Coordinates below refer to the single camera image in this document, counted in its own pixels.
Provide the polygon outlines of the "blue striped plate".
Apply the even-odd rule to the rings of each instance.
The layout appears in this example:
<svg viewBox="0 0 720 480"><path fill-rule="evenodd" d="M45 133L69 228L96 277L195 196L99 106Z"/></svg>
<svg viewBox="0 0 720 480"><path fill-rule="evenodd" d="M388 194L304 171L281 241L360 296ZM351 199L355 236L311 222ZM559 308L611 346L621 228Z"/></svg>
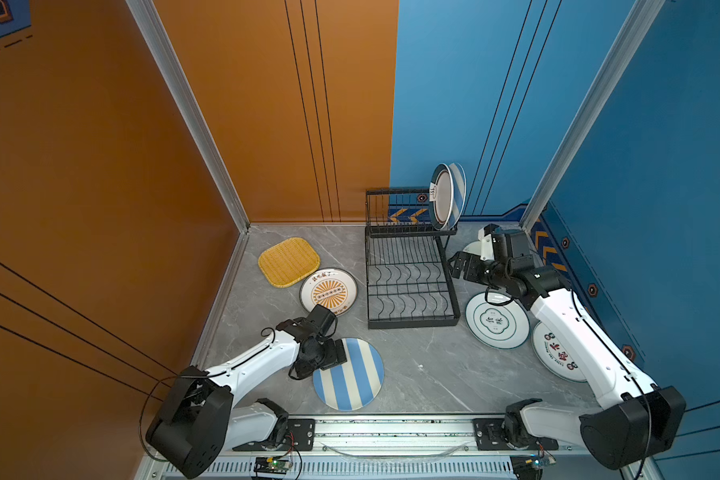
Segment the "blue striped plate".
<svg viewBox="0 0 720 480"><path fill-rule="evenodd" d="M467 183L464 168L458 163L449 165L453 183L453 202L450 216L450 226L455 227L458 223L466 203Z"/></svg>
<svg viewBox="0 0 720 480"><path fill-rule="evenodd" d="M356 411L368 406L380 393L384 379L384 365L379 352L367 341L343 339L347 361L313 375L318 398L329 408Z"/></svg>

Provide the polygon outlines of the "black wire dish rack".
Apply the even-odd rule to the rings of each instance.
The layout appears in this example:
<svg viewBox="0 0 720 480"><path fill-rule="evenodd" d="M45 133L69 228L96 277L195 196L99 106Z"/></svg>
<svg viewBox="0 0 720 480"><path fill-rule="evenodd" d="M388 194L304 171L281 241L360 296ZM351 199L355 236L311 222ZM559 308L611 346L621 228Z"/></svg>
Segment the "black wire dish rack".
<svg viewBox="0 0 720 480"><path fill-rule="evenodd" d="M456 229L433 225L429 192L368 190L365 213L368 328L456 325L460 308L446 255Z"/></svg>

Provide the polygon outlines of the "green red rimmed plate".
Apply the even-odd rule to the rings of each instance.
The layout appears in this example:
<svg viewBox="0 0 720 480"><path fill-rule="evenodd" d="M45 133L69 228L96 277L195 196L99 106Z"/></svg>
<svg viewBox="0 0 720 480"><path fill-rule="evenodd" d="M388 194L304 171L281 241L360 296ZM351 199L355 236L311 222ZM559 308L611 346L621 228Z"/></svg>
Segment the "green red rimmed plate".
<svg viewBox="0 0 720 480"><path fill-rule="evenodd" d="M432 225L437 230L450 229L454 183L448 165L439 164L432 175L429 185L429 214Z"/></svg>

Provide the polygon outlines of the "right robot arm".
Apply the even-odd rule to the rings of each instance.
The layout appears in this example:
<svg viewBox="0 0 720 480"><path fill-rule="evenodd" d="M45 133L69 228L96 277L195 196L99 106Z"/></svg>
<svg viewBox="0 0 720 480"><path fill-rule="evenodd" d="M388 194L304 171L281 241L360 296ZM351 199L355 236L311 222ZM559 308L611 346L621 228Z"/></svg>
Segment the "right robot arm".
<svg viewBox="0 0 720 480"><path fill-rule="evenodd" d="M522 305L571 355L598 403L589 412L537 398L511 404L505 442L515 449L541 438L578 445L610 470L669 450L686 409L681 393L660 387L615 345L562 272L542 264L524 231L489 224L479 240L491 254L455 253L448 261L452 277L485 286L483 301L498 293L504 305Z"/></svg>

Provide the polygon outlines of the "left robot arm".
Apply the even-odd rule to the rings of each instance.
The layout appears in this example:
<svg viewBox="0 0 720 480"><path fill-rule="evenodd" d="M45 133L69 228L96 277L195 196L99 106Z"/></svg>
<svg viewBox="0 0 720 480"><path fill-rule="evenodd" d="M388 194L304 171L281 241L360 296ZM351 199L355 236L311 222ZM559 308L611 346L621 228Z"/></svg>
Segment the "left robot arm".
<svg viewBox="0 0 720 480"><path fill-rule="evenodd" d="M295 439L283 407L267 398L238 403L281 370L301 381L343 365L347 352L334 336L336 324L336 315L317 305L305 317L263 328L262 341L231 360L208 369L189 366L167 378L170 389L158 412L138 428L145 453L195 479L222 452L250 443L292 452Z"/></svg>

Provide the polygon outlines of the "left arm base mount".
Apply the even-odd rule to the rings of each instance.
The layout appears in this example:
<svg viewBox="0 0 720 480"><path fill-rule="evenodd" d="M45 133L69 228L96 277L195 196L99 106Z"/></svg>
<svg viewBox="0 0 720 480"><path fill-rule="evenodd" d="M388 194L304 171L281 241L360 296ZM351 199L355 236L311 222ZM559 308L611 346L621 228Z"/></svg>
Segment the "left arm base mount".
<svg viewBox="0 0 720 480"><path fill-rule="evenodd" d="M263 442L248 442L234 447L236 452L286 452L294 446L299 452L313 449L316 420L314 418L289 418L286 426L275 429L271 438Z"/></svg>

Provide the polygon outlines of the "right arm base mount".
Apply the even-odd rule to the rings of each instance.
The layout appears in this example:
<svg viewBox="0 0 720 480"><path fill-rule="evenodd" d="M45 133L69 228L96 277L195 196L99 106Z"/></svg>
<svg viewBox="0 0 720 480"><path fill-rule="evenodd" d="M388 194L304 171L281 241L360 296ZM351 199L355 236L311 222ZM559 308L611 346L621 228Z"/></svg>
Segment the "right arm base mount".
<svg viewBox="0 0 720 480"><path fill-rule="evenodd" d="M505 420L498 417L475 418L472 420L472 427L479 451L555 451L560 447L558 441L551 438L512 433L505 425Z"/></svg>

